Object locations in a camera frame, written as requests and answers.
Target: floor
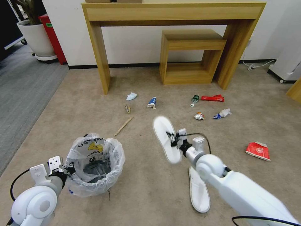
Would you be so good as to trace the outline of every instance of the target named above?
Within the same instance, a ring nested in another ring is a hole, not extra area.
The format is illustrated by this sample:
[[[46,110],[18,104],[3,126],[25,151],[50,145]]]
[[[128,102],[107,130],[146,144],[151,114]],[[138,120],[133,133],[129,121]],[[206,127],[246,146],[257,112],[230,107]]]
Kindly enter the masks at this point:
[[[0,63],[0,175],[68,72],[59,62],[38,62],[29,46],[14,49]]]
[[[169,117],[175,129],[206,134],[213,154],[277,196],[301,221],[301,105],[285,95],[291,84],[280,84],[265,70],[248,72],[239,65],[223,91],[216,83],[163,86],[157,67],[115,68],[107,96],[102,95],[96,69],[70,70],[0,178],[0,225],[10,217],[9,188],[17,175],[52,156],[66,158],[72,142],[86,133],[114,137],[130,116],[134,118],[115,137],[123,145],[126,160],[110,199],[108,193],[79,198],[65,188],[50,225],[233,225],[231,217],[237,213],[210,185],[209,212],[193,209],[189,163],[183,159],[178,165],[168,164],[152,128],[158,115]],[[130,92],[138,96],[126,101]],[[225,102],[200,101],[191,108],[195,94],[222,94]],[[146,107],[153,96],[157,97],[155,110]],[[132,109],[130,115],[125,104]],[[230,108],[232,115],[212,119],[224,108]],[[205,115],[204,121],[193,118],[197,111]],[[268,145],[270,162],[245,153],[252,141]],[[15,196],[32,185],[25,174],[15,184]]]

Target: wooden stick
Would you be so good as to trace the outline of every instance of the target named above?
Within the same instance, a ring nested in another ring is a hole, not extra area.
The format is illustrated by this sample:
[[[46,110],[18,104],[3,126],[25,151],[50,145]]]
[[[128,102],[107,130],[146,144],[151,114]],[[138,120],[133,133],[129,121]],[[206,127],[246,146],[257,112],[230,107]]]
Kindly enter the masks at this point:
[[[128,124],[129,121],[132,120],[133,117],[130,117],[120,128],[119,130],[114,134],[114,136],[117,136],[117,134],[125,127],[126,124]]]

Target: plastic bag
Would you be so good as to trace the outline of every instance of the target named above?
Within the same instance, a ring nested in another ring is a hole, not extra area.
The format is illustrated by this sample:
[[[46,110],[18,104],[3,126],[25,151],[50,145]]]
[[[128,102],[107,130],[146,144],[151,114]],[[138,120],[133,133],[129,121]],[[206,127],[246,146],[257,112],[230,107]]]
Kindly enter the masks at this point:
[[[116,139],[103,139],[96,133],[79,137],[66,159],[66,165],[73,162],[76,170],[67,177],[69,192],[80,197],[105,193],[117,182],[124,161],[122,145]]]

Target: potted plant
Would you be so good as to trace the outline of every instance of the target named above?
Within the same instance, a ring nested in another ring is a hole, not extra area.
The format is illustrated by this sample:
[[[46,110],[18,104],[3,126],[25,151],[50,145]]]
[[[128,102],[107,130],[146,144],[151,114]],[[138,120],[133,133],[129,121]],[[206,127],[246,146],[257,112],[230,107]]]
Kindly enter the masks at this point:
[[[39,16],[46,13],[42,0],[11,0],[20,5],[27,14],[28,19],[17,23],[28,45],[41,61],[56,59],[57,56],[46,34]]]

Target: white slipper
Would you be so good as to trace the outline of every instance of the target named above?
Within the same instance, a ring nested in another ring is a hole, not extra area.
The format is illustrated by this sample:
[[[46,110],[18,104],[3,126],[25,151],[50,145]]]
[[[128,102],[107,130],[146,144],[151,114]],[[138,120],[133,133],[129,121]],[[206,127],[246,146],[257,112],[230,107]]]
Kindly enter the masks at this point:
[[[179,163],[182,160],[182,154],[177,147],[170,145],[170,139],[166,134],[166,132],[176,134],[171,122],[164,116],[158,116],[153,121],[153,128],[167,160],[171,164]]]
[[[205,182],[197,171],[189,167],[190,199],[192,206],[200,213],[206,213],[210,209],[210,197]]]

